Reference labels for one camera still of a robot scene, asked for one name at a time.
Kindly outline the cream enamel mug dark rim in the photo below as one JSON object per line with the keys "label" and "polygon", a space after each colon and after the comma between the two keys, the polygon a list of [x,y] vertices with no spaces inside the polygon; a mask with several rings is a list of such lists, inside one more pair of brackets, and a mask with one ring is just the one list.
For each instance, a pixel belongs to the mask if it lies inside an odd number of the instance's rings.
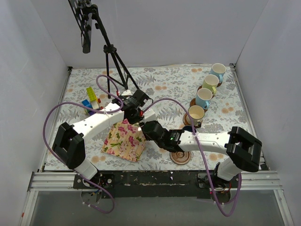
{"label": "cream enamel mug dark rim", "polygon": [[193,105],[188,109],[186,120],[189,125],[198,128],[201,126],[204,116],[204,109],[201,106]]}

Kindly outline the white mug blue handle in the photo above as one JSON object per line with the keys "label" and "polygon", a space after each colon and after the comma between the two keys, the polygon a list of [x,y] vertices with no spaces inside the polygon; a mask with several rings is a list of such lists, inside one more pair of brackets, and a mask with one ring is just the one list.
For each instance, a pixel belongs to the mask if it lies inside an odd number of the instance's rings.
{"label": "white mug blue handle", "polygon": [[210,106],[210,100],[212,99],[213,94],[207,88],[200,88],[197,91],[196,95],[196,105],[202,107],[204,110],[208,110]]}

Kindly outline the white mug green handle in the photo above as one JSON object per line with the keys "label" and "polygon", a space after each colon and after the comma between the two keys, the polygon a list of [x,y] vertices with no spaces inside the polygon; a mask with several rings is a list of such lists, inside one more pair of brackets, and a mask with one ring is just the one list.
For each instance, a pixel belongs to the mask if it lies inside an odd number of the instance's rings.
{"label": "white mug green handle", "polygon": [[217,85],[219,84],[219,78],[216,75],[209,74],[204,78],[202,88],[209,89],[213,96],[216,95]]}

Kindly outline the white mug light blue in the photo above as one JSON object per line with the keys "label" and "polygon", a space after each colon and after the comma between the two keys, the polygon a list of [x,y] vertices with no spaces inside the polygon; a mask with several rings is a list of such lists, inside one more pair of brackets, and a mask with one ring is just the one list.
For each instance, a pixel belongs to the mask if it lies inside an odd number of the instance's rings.
{"label": "white mug light blue", "polygon": [[226,66],[220,63],[215,63],[211,67],[210,74],[213,74],[219,78],[219,83],[223,82],[223,76],[226,72]]}

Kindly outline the dark blue mug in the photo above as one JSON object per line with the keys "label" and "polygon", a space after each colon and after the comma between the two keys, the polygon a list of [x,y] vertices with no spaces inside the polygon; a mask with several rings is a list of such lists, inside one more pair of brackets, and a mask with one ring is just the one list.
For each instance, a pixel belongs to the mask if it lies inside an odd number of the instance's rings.
{"label": "dark blue mug", "polygon": [[192,126],[184,126],[183,130],[192,132]]}

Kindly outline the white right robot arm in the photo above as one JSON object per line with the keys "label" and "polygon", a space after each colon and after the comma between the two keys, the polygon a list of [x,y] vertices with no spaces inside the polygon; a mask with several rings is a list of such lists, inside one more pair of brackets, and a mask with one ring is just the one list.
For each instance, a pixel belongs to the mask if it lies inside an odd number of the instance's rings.
{"label": "white right robot arm", "polygon": [[205,152],[227,155],[214,169],[213,183],[218,187],[226,186],[242,171],[259,170],[262,142],[241,127],[223,133],[193,134],[192,128],[167,130],[158,121],[149,121],[142,125],[142,132],[147,140],[171,153],[199,151],[201,145]]}

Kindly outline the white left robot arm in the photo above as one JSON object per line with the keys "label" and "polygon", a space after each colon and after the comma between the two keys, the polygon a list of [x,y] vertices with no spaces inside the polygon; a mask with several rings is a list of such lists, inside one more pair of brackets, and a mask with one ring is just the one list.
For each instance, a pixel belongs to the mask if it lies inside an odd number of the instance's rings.
{"label": "white left robot arm", "polygon": [[133,94],[127,90],[113,99],[101,113],[95,113],[72,125],[62,123],[58,128],[52,151],[69,169],[81,174],[89,188],[96,188],[100,177],[97,174],[98,169],[86,158],[85,144],[103,130],[124,119],[131,124],[143,121],[142,107],[149,99],[150,97],[140,89]]}

